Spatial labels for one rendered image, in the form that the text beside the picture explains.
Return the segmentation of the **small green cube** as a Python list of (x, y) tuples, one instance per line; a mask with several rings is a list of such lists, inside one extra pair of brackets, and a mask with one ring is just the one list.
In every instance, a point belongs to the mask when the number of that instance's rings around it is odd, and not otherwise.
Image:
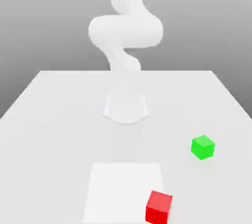
[(215, 151), (215, 142), (206, 135), (192, 139), (191, 152), (200, 160), (212, 157)]

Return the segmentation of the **small red cube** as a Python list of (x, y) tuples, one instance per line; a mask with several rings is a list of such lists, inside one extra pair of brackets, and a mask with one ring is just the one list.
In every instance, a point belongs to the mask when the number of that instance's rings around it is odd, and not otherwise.
[(152, 191), (146, 205), (145, 221), (167, 224), (173, 196)]

